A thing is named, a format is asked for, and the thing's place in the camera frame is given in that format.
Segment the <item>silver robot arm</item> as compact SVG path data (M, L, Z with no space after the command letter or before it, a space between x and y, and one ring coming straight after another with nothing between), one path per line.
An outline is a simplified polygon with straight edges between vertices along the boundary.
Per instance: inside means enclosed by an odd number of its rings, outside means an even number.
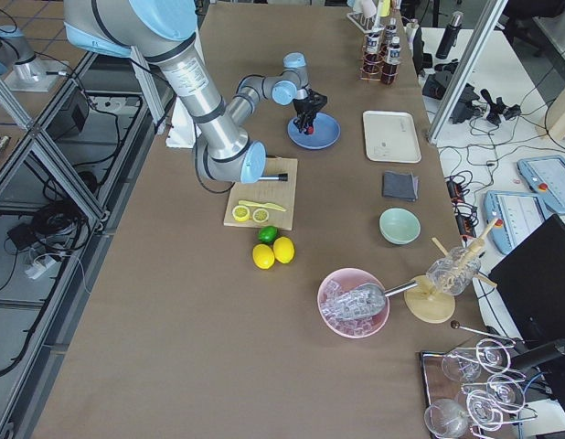
M137 48L156 65L200 129L195 165L202 176L224 182L257 182L266 150L242 125L262 100L293 105L294 126L314 132L314 120L327 103L310 85L304 55L290 53L278 76L250 75L225 102L211 79L195 41L197 8L192 1L67 1L64 24L68 41L78 48L127 58Z
M16 25L0 26L0 75L13 70L26 84L44 80L46 68Z

